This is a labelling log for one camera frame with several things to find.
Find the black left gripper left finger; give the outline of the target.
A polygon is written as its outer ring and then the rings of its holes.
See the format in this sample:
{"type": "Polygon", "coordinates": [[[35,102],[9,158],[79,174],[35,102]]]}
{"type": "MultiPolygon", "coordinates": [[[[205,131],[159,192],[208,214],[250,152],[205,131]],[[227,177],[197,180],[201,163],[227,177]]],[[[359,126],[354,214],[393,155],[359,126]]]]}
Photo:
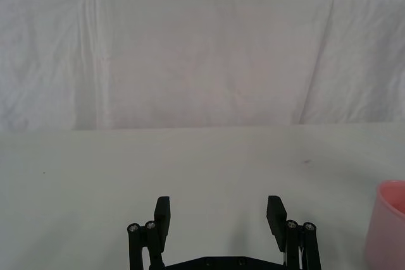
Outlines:
{"type": "Polygon", "coordinates": [[[149,252],[149,269],[164,269],[162,253],[165,249],[166,237],[170,226],[170,198],[159,197],[154,210],[154,219],[144,226],[132,223],[127,227],[129,269],[143,269],[142,249],[149,252]]]}

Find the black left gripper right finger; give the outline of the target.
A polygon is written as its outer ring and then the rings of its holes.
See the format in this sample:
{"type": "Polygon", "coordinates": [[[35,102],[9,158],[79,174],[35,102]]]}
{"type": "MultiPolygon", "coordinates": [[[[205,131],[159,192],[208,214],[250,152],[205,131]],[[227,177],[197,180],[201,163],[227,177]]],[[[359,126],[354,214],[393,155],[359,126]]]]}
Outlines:
{"type": "Polygon", "coordinates": [[[285,269],[321,269],[315,224],[298,224],[288,219],[282,200],[276,195],[268,197],[267,220],[278,248],[283,253],[285,269]]]}

